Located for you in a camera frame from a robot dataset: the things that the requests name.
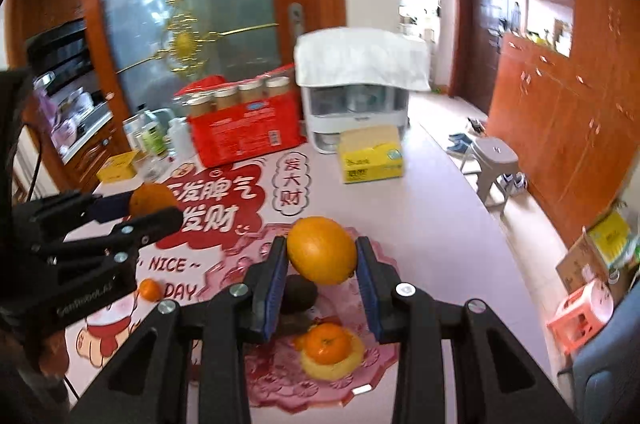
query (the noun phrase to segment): table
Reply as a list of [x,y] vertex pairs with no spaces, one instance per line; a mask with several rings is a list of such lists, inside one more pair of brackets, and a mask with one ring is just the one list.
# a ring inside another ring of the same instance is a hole
[[[223,247],[237,245],[245,233],[266,224],[328,216],[380,242],[384,253],[398,262],[402,280],[434,298],[456,304],[483,299],[549,375],[535,306],[497,221],[422,128],[410,128],[402,145],[403,178],[361,184],[342,184],[338,159],[316,153],[309,144],[215,170],[204,170],[194,162],[191,175],[170,179],[178,200],[186,200],[183,232],[172,236],[170,245],[161,245],[169,246],[167,250],[155,245],[141,249],[138,280],[162,280],[169,297],[183,304],[196,302],[206,287],[204,273],[224,258]],[[102,184],[97,192],[116,194],[139,184],[137,178]],[[92,222],[68,238],[106,234],[112,226]],[[108,352],[120,346],[152,308],[130,295],[68,328],[68,378],[79,393],[97,374]],[[100,335],[110,329],[108,337],[96,341],[91,333],[96,328]],[[453,423],[452,360],[447,343],[443,346],[447,420]],[[388,423],[396,375],[397,365],[393,365],[375,390],[354,397],[346,407],[312,408],[296,415],[277,408],[252,408],[252,419],[254,423]],[[196,422],[195,405],[192,397],[189,422]]]

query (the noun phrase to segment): pink stool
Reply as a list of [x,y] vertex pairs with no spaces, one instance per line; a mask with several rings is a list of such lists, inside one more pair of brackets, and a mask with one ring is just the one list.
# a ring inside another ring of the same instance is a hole
[[580,348],[606,325],[613,315],[613,298],[599,279],[567,296],[546,326],[566,354]]

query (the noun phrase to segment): doorway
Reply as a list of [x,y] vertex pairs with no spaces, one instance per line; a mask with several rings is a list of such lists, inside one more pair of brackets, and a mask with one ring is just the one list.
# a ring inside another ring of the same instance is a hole
[[507,0],[458,0],[451,92],[488,114]]

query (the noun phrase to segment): dish rack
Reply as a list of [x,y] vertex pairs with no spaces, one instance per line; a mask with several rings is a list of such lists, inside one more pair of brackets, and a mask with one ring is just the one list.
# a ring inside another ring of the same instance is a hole
[[301,86],[306,136],[320,153],[336,153],[346,130],[391,124],[402,137],[408,125],[409,92],[379,84]]

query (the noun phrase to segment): pink plate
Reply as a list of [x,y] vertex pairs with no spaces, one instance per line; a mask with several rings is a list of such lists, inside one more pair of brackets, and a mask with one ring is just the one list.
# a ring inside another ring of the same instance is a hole
[[[206,286],[198,293],[200,301],[211,299],[221,289],[242,281],[249,266],[263,261],[276,236],[286,236],[291,224],[267,224],[258,233],[246,234],[225,257],[205,273]],[[353,227],[347,231],[353,238],[360,236]],[[382,253],[378,242],[371,242],[376,257],[395,267],[395,260]],[[289,266],[289,274],[295,274]],[[311,406],[341,404],[353,397],[354,388],[370,385],[375,388],[387,368],[398,360],[395,344],[378,344],[367,328],[358,281],[351,277],[335,286],[319,286],[318,301],[308,315],[315,321],[337,321],[357,334],[367,351],[360,367],[351,375],[335,382],[311,379],[300,367],[298,352],[292,338],[278,338],[268,344],[247,346],[244,367],[249,401],[254,407],[278,406],[288,413],[297,413]],[[194,351],[196,363],[199,350]]]

